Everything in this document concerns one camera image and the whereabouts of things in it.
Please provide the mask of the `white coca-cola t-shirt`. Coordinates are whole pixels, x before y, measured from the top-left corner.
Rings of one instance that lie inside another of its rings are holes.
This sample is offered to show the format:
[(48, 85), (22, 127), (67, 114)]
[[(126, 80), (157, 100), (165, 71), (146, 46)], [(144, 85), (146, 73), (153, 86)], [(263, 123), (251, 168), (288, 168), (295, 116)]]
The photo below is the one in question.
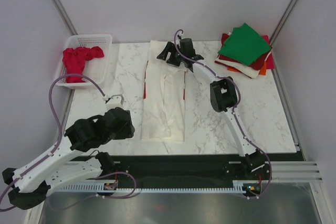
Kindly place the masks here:
[(184, 141), (186, 68), (157, 58), (166, 45), (163, 41), (150, 41), (144, 78), (143, 141)]

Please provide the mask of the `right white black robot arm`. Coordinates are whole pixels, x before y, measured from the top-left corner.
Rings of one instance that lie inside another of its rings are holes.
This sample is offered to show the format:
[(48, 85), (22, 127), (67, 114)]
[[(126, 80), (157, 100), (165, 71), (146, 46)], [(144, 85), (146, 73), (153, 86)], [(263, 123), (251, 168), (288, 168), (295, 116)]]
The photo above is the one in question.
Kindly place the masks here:
[(213, 110), (225, 120), (234, 138), (240, 157), (241, 174), (248, 179), (264, 172), (268, 180), (272, 178), (272, 168), (268, 155), (254, 144), (243, 125), (238, 112), (240, 90), (231, 77), (220, 77), (207, 65), (203, 56), (196, 53), (190, 38), (167, 42), (163, 51), (156, 57), (175, 67), (184, 66), (194, 77), (209, 84), (210, 102)]

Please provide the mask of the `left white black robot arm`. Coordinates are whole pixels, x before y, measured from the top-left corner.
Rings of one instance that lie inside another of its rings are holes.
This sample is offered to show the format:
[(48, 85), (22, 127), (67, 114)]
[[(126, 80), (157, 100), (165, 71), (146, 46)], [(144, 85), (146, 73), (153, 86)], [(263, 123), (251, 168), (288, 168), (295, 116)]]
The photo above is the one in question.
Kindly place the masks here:
[(54, 144), (35, 160), (22, 168), (7, 168), (2, 172), (8, 185), (7, 195), (13, 208), (34, 208), (58, 189), (86, 179), (111, 178), (116, 165), (106, 152), (99, 152), (87, 161), (70, 168), (68, 161), (107, 144), (111, 140), (125, 140), (134, 136), (131, 113), (116, 107), (104, 115), (78, 119), (66, 129), (59, 143)]

